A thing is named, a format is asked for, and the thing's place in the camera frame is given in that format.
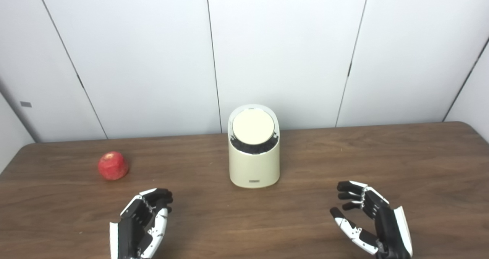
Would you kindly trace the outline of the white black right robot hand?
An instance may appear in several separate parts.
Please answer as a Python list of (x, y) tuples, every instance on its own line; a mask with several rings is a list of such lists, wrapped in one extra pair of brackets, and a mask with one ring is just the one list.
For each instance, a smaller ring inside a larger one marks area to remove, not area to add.
[(343, 210), (362, 210), (374, 221), (375, 234), (357, 226), (339, 208), (330, 209), (337, 226), (355, 245), (377, 259), (412, 259), (412, 240), (402, 206), (393, 209), (374, 188), (356, 181), (338, 182), (337, 191), (340, 200), (349, 200)]

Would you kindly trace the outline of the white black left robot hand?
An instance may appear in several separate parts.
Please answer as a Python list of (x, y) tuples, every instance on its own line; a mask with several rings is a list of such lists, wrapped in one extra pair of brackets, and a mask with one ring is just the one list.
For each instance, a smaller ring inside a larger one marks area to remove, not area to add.
[(120, 214), (119, 222), (110, 222), (112, 259), (151, 259), (166, 234), (173, 193), (168, 189), (149, 189), (135, 195)]

